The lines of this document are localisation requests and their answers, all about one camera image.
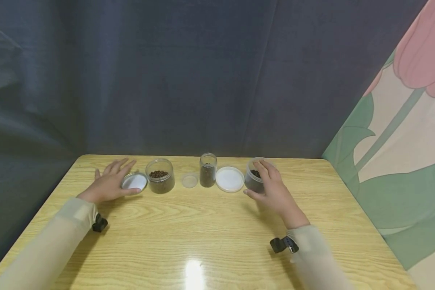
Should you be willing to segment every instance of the plastic jar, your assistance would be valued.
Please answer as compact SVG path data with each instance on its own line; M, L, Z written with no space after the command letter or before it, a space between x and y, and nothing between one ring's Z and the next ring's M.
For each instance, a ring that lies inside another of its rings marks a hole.
M255 157L250 159L247 163L247 171L245 174L245 186L256 193L264 193L263 180L258 177L259 171L254 166L253 162L263 160L263 157Z
M200 158L200 184L211 187L216 181L218 158L213 153L205 153Z
M145 173L150 189L154 193L166 193L174 188L176 183L174 169L168 159L154 159L145 168Z

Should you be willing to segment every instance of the pink tulip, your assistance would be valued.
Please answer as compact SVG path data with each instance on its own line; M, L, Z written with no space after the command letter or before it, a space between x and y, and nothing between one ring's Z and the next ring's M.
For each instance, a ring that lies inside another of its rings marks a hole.
M380 77L382 76L382 69L380 69L379 73L377 73L377 76L375 76L375 79L372 81L371 85L365 90L365 95L368 95L372 90L375 88L375 86L379 83Z
M394 72L409 88L435 97L435 0L429 0L398 44Z

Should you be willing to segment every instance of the green leaf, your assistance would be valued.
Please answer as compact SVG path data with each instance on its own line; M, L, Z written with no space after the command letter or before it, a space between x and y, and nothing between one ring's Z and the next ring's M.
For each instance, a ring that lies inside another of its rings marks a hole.
M362 128L367 128L371 124L373 115L374 100L372 98L372 93L369 93L361 98L343 126L360 126Z
M350 129L346 130L346 137L344 137L344 129L346 127L367 128L372 121L373 113L374 101L372 98L372 93L370 93L361 98L354 110L348 116L348 119L346 119L342 128L340 128L340 130L337 132L337 134L325 150L322 158L328 160L333 165L333 167L336 167L336 165L340 161L345 159L346 156L348 156L349 153L351 153L356 145L362 140L360 138L354 138L354 136L352 136L349 132L351 131Z
M353 195L359 190L358 170L354 165L354 148L366 137L374 136L367 127L372 121L374 101L372 93L361 98L337 132L322 158L328 160Z
M343 138L337 156L337 163L334 166L339 176L350 192L355 196L359 190L359 178L358 170L354 165L353 152L356 145L366 137L374 136L374 132L367 128L361 128L356 126L346 126L342 128L341 136Z
M389 65L391 65L393 63L393 61L395 60L395 52L396 52L396 49L388 57L387 61L383 65L382 69L389 67Z
M366 180L356 199L377 228L412 226L435 213L435 164Z
M409 270L435 252L435 217L384 239L404 269Z

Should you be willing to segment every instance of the hand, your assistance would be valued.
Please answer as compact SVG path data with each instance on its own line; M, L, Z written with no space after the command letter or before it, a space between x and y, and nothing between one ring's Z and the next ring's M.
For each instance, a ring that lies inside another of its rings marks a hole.
M245 189L244 193L272 208L282 218L287 229L309 225L309 220L296 204L277 168L264 160L253 164L261 175L265 194L256 193L251 189Z
M121 189L120 187L122 179L135 164L135 160L132 160L121 169L121 166L125 164L127 160L127 158L121 161L114 160L113 163L105 168L103 175L96 169L95 181L86 190L80 193L77 198L92 203L100 203L103 201L112 201L121 196L139 193L140 188Z

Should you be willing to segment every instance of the beige sleeve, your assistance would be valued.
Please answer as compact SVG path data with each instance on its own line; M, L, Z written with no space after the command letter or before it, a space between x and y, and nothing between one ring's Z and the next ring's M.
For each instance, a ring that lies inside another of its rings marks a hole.
M0 276L0 290L46 290L92 227L95 204L71 198Z
M300 250L293 254L291 262L306 290L354 289L315 226L302 226L287 231Z

